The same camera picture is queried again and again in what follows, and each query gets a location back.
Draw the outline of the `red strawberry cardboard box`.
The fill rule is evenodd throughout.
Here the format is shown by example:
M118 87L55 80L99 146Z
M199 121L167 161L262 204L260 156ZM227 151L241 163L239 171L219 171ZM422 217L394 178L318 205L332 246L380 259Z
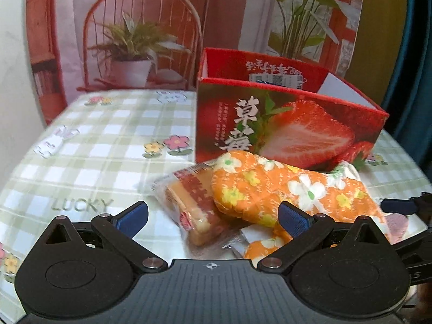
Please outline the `red strawberry cardboard box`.
M309 170L359 165L387 119L376 103L323 67L241 50L203 51L197 162L242 150Z

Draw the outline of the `orange floral oven mitt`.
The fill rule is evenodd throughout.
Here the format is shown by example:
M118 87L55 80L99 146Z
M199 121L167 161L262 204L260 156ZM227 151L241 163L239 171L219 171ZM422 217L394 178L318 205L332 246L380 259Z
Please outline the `orange floral oven mitt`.
M371 217L387 240L394 240L384 212L347 162L331 173L319 173L248 151L230 151L212 167L212 195L221 213L272 232L269 238L249 242L243 251L243 257L254 264L293 239L293 233L286 232L278 221L282 202L311 216L326 214L336 222Z

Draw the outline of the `green plaid tablecloth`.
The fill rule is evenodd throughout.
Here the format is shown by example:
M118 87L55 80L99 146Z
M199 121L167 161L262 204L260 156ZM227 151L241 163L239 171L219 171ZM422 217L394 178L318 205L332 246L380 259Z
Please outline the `green plaid tablecloth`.
M109 91L73 102L41 135L59 149L30 148L1 191L1 319L23 316L15 275L57 215L86 221L144 200L149 222L137 241L166 260L192 255L151 187L195 162L200 123L193 92Z

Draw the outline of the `packaged cake snack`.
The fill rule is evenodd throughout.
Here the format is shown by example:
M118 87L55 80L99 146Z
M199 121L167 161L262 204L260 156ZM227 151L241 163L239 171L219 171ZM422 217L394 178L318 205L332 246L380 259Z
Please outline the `packaged cake snack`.
M157 179L151 189L192 247L235 235L244 223L220 212L212 193L212 165L200 163Z

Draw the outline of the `pink room scene backdrop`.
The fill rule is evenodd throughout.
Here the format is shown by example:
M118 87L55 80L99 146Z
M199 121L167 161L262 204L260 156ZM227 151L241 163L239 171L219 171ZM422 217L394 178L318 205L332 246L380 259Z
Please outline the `pink room scene backdrop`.
M362 0L26 0L37 96L52 122L81 92L187 89L204 48L320 65L344 76Z

